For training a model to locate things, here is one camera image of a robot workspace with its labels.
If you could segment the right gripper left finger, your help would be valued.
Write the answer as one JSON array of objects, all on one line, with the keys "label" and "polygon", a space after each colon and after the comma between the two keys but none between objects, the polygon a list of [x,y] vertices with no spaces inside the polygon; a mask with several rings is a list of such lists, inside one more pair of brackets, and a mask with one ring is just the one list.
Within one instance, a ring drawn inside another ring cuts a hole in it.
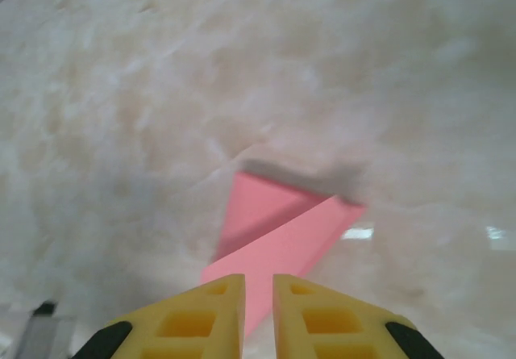
[{"label": "right gripper left finger", "polygon": [[110,321],[75,358],[241,358],[245,277],[230,274]]}]

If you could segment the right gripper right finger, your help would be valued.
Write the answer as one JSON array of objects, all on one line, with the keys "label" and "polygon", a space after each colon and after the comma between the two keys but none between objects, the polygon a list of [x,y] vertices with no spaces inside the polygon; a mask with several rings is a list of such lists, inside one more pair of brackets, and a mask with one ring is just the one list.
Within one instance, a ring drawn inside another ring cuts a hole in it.
[{"label": "right gripper right finger", "polygon": [[402,315],[288,274],[273,276],[278,358],[438,358]]}]

